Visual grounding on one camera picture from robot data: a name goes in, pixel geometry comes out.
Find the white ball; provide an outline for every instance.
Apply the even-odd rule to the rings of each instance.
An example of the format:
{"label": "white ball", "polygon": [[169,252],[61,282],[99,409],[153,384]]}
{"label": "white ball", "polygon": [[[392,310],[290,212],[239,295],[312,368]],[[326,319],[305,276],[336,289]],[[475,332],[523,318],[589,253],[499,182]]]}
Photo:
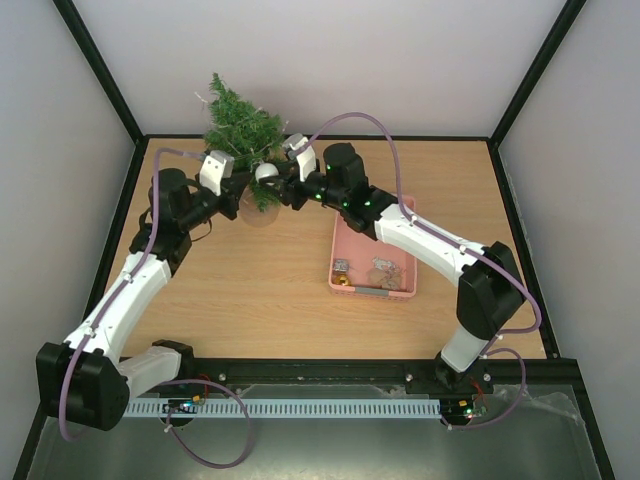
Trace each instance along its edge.
{"label": "white ball", "polygon": [[278,168],[273,163],[263,163],[256,168],[256,180],[278,175]]}

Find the black metal frame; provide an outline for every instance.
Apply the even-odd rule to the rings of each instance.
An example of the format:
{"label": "black metal frame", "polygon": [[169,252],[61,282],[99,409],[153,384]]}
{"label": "black metal frame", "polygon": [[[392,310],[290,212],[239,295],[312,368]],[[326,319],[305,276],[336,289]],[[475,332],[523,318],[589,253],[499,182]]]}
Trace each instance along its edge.
{"label": "black metal frame", "polygon": [[[151,138],[201,138],[201,135],[143,135],[133,117],[124,97],[122,96],[115,80],[96,47],[89,31],[87,30],[80,14],[71,0],[53,0],[60,15],[69,27],[78,46],[85,55],[87,62],[105,90],[114,109],[124,124],[127,132],[134,141],[136,148],[129,166],[129,171],[116,208],[115,216],[109,230],[109,236],[100,260],[95,281],[88,299],[85,315],[88,314],[102,297],[109,277],[109,272],[115,258],[116,249],[120,241],[122,229],[127,216],[129,205],[138,180],[144,154]],[[531,260],[531,254],[524,236],[523,228],[518,217],[513,195],[504,171],[504,166],[499,154],[499,147],[516,117],[524,107],[531,92],[535,88],[544,70],[553,58],[563,38],[568,33],[571,25],[578,16],[586,0],[567,0],[560,12],[551,31],[547,35],[531,67],[527,71],[513,99],[507,107],[502,119],[496,127],[493,135],[487,137],[424,137],[424,136],[397,136],[396,140],[404,141],[481,141],[485,142],[489,150],[492,165],[496,174],[496,180],[505,205],[505,211],[511,227],[525,282],[531,293],[540,303],[543,312],[543,323],[540,329],[542,342],[547,354],[547,360],[526,360],[527,383],[536,385],[571,385],[573,387],[578,406],[587,425],[587,431],[594,450],[596,461],[602,478],[614,478],[613,470],[609,462],[600,432],[589,402],[589,398],[582,381],[582,376],[575,360],[562,359],[558,345],[549,321],[549,316],[544,304],[540,285],[538,284],[535,269]],[[340,136],[328,135],[322,137],[326,140],[383,140],[378,136]],[[237,360],[237,359],[196,359],[199,371],[222,373],[226,375],[227,383],[271,383],[286,381],[295,383],[299,376],[305,376],[304,372],[313,373],[315,379],[320,381],[325,378],[339,378],[343,381],[361,383],[405,384],[406,374],[418,372],[420,369],[429,369],[432,360],[397,360],[397,361],[340,361],[340,360]],[[497,383],[519,383],[520,366],[512,360],[488,360],[481,362],[482,368],[491,371],[493,381]],[[292,365],[296,365],[295,378],[292,377]],[[416,374],[415,380],[408,385],[409,391],[428,391],[432,386],[421,383],[421,376]],[[31,462],[38,445],[40,433],[46,416],[42,408],[38,408],[33,424],[29,431],[22,455],[14,474],[14,480],[27,478]]]}

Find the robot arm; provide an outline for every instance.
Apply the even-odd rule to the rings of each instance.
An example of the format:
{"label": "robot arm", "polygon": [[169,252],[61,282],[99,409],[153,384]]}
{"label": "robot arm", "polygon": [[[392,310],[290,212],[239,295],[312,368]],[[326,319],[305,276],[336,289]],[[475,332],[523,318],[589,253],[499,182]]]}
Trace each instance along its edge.
{"label": "robot arm", "polygon": [[[362,158],[351,144],[334,144],[325,149],[326,175],[320,173],[317,162],[311,170],[309,164],[315,160],[315,153],[311,148],[301,153],[296,150],[306,142],[301,135],[294,135],[285,142],[285,152],[298,164],[300,172],[308,173],[298,177],[287,173],[291,168],[285,165],[279,167],[282,174],[262,178],[257,175],[258,180],[295,210],[307,200],[338,210],[353,230],[410,253],[458,288],[456,313],[460,326],[438,355],[437,369],[438,380],[453,387],[524,302],[520,292],[502,275],[465,251],[488,257],[520,280],[512,252],[499,242],[485,247],[465,240],[410,209],[405,215],[397,197],[369,185]],[[416,222],[429,226],[435,234],[418,228]],[[438,236],[453,240],[451,243],[459,248]]]}
{"label": "robot arm", "polygon": [[[152,298],[175,275],[191,248],[189,232],[216,213],[233,220],[240,195],[254,177],[267,186],[284,205],[299,210],[308,201],[340,212],[356,232],[394,245],[414,255],[458,287],[457,316],[460,326],[438,355],[437,379],[454,387],[465,371],[504,323],[522,305],[523,298],[504,278],[464,253],[472,249],[500,264],[516,278],[518,270],[511,251],[500,243],[487,248],[469,242],[421,219],[410,210],[402,213],[398,199],[369,185],[362,158],[351,144],[334,144],[324,152],[326,174],[312,148],[297,153],[307,139],[294,135],[284,144],[290,161],[262,164],[255,174],[232,174],[233,157],[211,152],[203,162],[197,181],[188,180],[178,169],[159,172],[158,234],[144,265],[134,278],[129,272],[147,247],[151,226],[140,218],[140,231],[130,246],[131,254],[118,279],[91,315],[61,345],[45,344],[36,358],[40,398],[45,411],[57,416],[62,380],[73,352],[83,338],[71,382],[67,417],[76,423],[109,430],[122,417],[128,400],[154,386],[179,377],[191,377],[190,347],[160,341],[146,353],[118,363],[124,344]],[[189,187],[196,187],[192,193]],[[455,240],[456,249],[435,235],[416,228],[420,220],[439,235]],[[128,282],[119,295],[112,293]],[[99,326],[90,325],[97,312],[111,302]]]}

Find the small object in tray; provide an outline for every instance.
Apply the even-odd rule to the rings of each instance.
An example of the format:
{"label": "small object in tray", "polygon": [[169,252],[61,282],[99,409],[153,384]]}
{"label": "small object in tray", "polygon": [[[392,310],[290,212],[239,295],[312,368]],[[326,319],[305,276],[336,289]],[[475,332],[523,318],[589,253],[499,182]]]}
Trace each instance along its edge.
{"label": "small object in tray", "polygon": [[333,271],[336,273],[347,273],[349,271],[349,260],[336,258],[333,262]]}
{"label": "small object in tray", "polygon": [[333,283],[335,283],[336,285],[342,285],[343,287],[351,287],[351,280],[349,280],[349,277],[347,277],[346,274],[341,273],[339,275],[337,275],[334,279],[333,279]]}
{"label": "small object in tray", "polygon": [[373,257],[373,266],[378,270],[395,270],[398,266],[391,260],[384,260],[380,257]]}
{"label": "small object in tray", "polygon": [[385,290],[400,290],[402,270],[397,267],[392,270],[372,268],[367,272],[367,279],[373,287],[384,288]]}

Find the white cable tray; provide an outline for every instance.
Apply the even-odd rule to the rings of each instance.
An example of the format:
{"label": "white cable tray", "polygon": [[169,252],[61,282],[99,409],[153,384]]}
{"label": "white cable tray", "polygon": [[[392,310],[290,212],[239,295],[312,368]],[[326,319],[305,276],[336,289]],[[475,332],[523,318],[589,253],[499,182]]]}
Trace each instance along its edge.
{"label": "white cable tray", "polygon": [[[251,418],[440,418],[438,400],[246,399]],[[124,416],[158,417],[169,411],[169,399],[137,398]],[[233,399],[208,399],[205,405],[184,408],[174,417],[243,418]]]}

